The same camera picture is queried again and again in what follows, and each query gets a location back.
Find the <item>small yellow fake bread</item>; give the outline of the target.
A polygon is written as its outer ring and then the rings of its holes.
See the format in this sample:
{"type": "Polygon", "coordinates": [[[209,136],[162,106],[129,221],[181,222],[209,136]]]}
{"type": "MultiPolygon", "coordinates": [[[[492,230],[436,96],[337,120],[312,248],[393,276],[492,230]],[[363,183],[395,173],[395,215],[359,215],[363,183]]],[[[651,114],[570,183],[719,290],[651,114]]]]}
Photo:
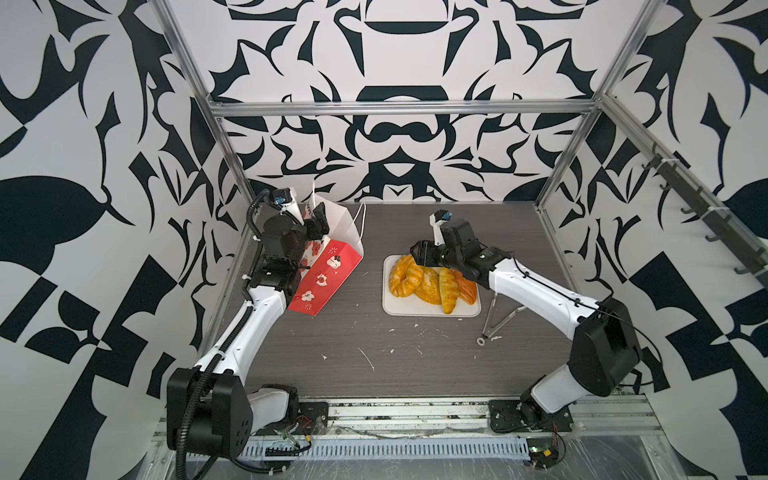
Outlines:
{"type": "Polygon", "coordinates": [[[442,268],[439,272],[439,293],[444,314],[452,314],[460,296],[460,287],[451,269],[442,268]]]}

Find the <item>red white paper bag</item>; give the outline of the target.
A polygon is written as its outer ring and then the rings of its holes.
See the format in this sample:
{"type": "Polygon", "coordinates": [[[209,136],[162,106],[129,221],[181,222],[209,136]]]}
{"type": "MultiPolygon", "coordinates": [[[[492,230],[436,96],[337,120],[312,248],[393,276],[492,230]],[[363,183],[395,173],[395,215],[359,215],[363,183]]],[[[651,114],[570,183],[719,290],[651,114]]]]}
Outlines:
{"type": "Polygon", "coordinates": [[[305,221],[318,206],[325,207],[329,232],[307,244],[300,263],[304,267],[301,281],[288,306],[290,311],[311,316],[325,307],[364,257],[366,208],[359,206],[352,214],[347,207],[312,190],[303,211],[305,221]]]}

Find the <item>yellow oval fake bread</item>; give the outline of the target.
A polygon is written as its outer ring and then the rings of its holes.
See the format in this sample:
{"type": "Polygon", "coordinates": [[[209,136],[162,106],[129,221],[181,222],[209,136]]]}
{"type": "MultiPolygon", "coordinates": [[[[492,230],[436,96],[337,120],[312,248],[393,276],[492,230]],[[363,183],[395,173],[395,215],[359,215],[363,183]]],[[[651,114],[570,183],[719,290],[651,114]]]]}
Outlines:
{"type": "Polygon", "coordinates": [[[441,304],[439,274],[429,267],[421,267],[423,273],[421,283],[414,291],[415,295],[422,301],[431,305],[441,304]]]}

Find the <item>yellow twisted ring bread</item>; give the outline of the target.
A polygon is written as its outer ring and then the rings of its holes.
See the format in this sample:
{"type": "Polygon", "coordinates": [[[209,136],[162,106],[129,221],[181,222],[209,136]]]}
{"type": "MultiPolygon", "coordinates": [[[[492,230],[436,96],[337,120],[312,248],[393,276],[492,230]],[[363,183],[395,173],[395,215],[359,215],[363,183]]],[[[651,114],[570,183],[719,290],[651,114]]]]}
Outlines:
{"type": "Polygon", "coordinates": [[[405,298],[412,295],[421,285],[424,273],[414,258],[408,254],[400,257],[392,267],[388,288],[389,292],[397,298],[405,298]]]}

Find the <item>metal tongs with white tips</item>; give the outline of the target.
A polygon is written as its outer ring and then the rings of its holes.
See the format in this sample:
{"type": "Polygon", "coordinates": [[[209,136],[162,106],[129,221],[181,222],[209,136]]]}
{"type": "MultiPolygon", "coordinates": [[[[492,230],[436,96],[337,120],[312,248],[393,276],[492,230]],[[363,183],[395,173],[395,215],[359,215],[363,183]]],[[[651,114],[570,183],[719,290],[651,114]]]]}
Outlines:
{"type": "Polygon", "coordinates": [[[493,338],[497,336],[497,333],[509,322],[511,321],[515,316],[517,316],[519,313],[526,310],[525,306],[518,306],[515,309],[513,309],[510,313],[505,315],[503,318],[499,319],[497,322],[494,321],[495,318],[495,312],[496,307],[498,303],[499,295],[497,293],[494,294],[489,310],[487,312],[487,315],[484,320],[484,325],[481,331],[481,334],[476,338],[476,344],[480,347],[484,347],[487,342],[491,341],[493,338]]]}

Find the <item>orange croissant fake bread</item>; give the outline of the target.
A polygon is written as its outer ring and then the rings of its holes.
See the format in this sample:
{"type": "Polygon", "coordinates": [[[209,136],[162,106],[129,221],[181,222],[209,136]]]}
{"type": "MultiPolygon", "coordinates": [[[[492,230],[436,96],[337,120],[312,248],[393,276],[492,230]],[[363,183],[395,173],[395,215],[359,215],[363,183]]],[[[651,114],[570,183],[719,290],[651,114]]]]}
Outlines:
{"type": "Polygon", "coordinates": [[[477,285],[466,279],[458,270],[453,270],[453,274],[459,287],[459,298],[468,305],[474,305],[477,302],[477,285]]]}

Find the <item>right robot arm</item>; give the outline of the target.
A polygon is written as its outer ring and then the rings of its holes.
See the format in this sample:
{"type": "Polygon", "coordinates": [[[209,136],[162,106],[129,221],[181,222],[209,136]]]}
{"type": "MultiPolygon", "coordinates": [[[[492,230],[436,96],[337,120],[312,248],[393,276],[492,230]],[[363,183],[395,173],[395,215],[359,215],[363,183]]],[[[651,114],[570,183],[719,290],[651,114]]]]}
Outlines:
{"type": "Polygon", "coordinates": [[[514,254],[484,245],[467,221],[446,210],[432,214],[430,225],[434,238],[411,247],[417,264],[456,269],[467,280],[520,303],[571,341],[568,361],[520,396],[518,408],[528,427],[585,396],[609,396],[640,363],[637,330],[622,302],[582,296],[533,272],[514,254]]]}

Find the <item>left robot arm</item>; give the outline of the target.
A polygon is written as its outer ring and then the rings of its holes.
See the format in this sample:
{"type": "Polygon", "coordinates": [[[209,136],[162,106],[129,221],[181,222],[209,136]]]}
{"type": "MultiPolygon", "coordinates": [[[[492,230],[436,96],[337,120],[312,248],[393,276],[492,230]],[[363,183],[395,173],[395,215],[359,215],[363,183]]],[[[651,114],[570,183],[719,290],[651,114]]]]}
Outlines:
{"type": "Polygon", "coordinates": [[[244,277],[244,302],[211,349],[191,368],[178,368],[167,384],[167,442],[185,474],[190,453],[237,459],[251,434],[294,426],[295,388],[265,385],[248,395],[248,371],[272,326],[298,290],[308,244],[330,231],[319,204],[300,220],[283,207],[259,229],[257,253],[244,277]]]}

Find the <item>white plastic tray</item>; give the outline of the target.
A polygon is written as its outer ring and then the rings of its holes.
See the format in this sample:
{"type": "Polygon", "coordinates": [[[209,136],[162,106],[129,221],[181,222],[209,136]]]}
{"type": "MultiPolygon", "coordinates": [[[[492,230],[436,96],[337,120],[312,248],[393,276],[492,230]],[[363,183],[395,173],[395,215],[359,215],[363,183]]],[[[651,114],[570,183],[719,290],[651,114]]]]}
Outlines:
{"type": "Polygon", "coordinates": [[[441,305],[433,305],[421,300],[415,294],[399,298],[393,296],[388,288],[389,274],[392,267],[400,258],[399,254],[389,255],[383,262],[382,276],[382,308],[390,316],[411,316],[411,317],[440,317],[440,318],[473,318],[482,311],[482,300],[480,294],[473,304],[466,303],[463,299],[457,300],[455,309],[446,314],[441,305]]]}

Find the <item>small green circuit board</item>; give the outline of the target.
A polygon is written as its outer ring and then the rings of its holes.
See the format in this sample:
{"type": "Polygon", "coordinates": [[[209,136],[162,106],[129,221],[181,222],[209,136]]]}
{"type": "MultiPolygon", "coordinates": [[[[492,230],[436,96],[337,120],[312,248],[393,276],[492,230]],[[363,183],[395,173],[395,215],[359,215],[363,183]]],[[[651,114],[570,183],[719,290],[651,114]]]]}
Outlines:
{"type": "Polygon", "coordinates": [[[535,470],[550,470],[563,461],[565,453],[563,442],[556,437],[548,441],[532,439],[528,443],[528,465],[535,470]]]}

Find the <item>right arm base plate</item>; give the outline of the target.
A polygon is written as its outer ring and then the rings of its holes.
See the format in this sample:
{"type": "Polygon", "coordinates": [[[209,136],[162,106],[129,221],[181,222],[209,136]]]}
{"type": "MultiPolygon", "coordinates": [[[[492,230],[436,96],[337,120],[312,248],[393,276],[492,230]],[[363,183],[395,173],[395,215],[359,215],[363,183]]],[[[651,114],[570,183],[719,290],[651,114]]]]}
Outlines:
{"type": "Polygon", "coordinates": [[[572,417],[567,407],[547,413],[532,400],[490,400],[489,426],[494,433],[570,432],[572,417]]]}

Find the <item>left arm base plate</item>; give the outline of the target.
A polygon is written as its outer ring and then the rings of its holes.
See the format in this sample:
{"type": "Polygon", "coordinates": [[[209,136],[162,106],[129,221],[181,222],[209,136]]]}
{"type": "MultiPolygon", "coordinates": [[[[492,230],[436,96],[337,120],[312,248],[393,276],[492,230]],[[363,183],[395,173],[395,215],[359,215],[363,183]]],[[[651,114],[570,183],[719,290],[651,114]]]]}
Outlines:
{"type": "Polygon", "coordinates": [[[287,431],[295,435],[322,434],[327,429],[329,404],[318,401],[300,401],[289,408],[285,418],[266,425],[258,431],[260,435],[277,435],[287,431]]]}

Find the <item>grey wall hook rail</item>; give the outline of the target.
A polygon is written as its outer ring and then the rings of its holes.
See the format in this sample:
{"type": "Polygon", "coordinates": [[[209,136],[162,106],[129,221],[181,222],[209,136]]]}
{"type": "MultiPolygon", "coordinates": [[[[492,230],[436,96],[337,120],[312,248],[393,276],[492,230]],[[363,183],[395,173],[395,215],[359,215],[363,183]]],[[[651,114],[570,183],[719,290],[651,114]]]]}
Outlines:
{"type": "Polygon", "coordinates": [[[767,245],[682,160],[667,155],[657,142],[652,143],[651,152],[643,170],[653,171],[661,178],[663,197],[674,192],[684,203],[681,213],[703,222],[709,229],[705,240],[722,243],[740,262],[734,273],[753,277],[766,290],[767,245]]]}

